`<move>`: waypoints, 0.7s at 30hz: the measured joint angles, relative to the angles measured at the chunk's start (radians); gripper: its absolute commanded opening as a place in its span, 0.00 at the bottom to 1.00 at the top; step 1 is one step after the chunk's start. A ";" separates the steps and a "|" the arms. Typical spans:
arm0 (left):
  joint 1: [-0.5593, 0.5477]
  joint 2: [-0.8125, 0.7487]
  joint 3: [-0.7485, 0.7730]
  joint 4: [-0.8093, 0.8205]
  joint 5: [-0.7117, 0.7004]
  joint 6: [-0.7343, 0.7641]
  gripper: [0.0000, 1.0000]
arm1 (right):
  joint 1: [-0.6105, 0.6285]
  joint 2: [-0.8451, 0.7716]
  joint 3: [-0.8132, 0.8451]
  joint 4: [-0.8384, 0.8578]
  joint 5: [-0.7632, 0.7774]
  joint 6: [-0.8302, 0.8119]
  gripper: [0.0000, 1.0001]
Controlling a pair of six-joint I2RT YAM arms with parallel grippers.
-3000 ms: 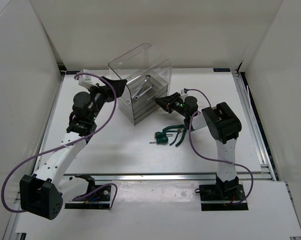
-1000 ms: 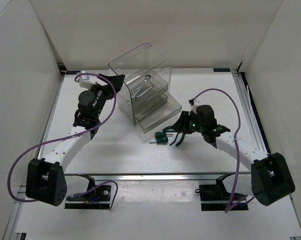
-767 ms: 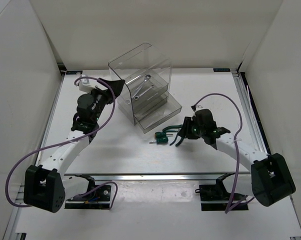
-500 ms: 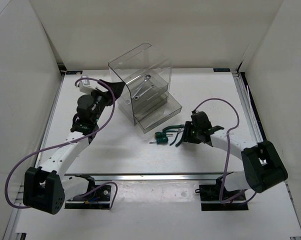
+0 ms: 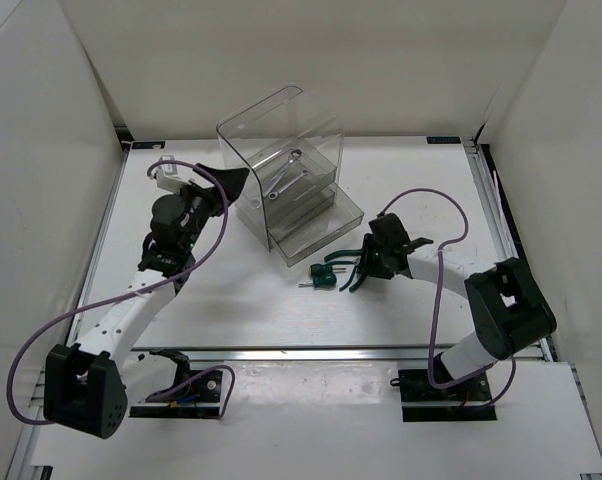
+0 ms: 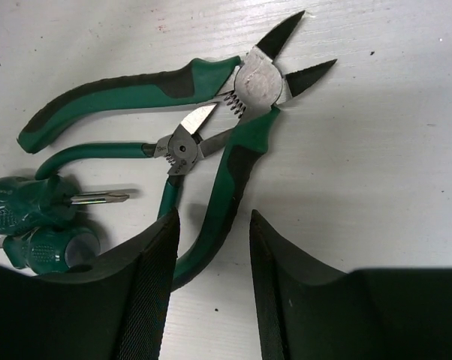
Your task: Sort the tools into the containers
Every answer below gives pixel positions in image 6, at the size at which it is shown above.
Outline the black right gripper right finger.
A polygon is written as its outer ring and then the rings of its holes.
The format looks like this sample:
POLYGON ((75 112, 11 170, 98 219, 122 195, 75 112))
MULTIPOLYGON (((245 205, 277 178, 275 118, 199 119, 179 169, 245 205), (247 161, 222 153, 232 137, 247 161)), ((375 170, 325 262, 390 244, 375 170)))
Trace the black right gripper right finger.
POLYGON ((263 359, 452 359, 452 268, 340 271, 253 211, 263 359))

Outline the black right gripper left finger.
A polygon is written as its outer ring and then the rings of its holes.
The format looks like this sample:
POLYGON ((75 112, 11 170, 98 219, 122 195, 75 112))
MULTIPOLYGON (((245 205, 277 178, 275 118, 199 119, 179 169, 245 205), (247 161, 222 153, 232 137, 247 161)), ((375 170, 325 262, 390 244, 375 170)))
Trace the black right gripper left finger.
POLYGON ((0 359, 157 359, 179 230, 171 210, 65 273, 0 266, 0 359))

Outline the small green cutting pliers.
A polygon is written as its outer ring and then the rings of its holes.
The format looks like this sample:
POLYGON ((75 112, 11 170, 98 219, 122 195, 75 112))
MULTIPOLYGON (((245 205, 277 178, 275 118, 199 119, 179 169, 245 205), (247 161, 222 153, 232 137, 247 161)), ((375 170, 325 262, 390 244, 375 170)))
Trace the small green cutting pliers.
POLYGON ((165 182, 158 216, 168 213, 179 201, 179 190, 185 176, 205 158, 225 147, 232 133, 225 130, 203 139, 200 128, 209 120, 217 106, 213 101, 190 112, 170 135, 155 143, 147 142, 93 142, 71 146, 54 154, 41 164, 35 173, 37 180, 57 173, 64 165, 84 159, 106 158, 164 158, 170 165, 165 182))

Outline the large green cutting pliers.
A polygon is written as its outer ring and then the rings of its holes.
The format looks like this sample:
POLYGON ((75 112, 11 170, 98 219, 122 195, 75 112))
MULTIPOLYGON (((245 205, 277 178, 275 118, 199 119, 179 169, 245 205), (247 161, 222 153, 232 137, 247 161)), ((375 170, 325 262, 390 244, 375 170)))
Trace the large green cutting pliers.
POLYGON ((194 105, 218 101, 200 128, 203 139, 232 130, 222 153, 206 215, 194 244, 176 261, 173 289, 199 275, 224 244, 251 171, 267 152, 270 129, 284 104, 316 84, 333 61, 282 73, 275 60, 302 13, 283 20, 245 56, 221 61, 191 60, 179 70, 118 76, 88 82, 53 98, 20 131, 17 142, 29 154, 52 144, 84 116, 110 110, 194 105))

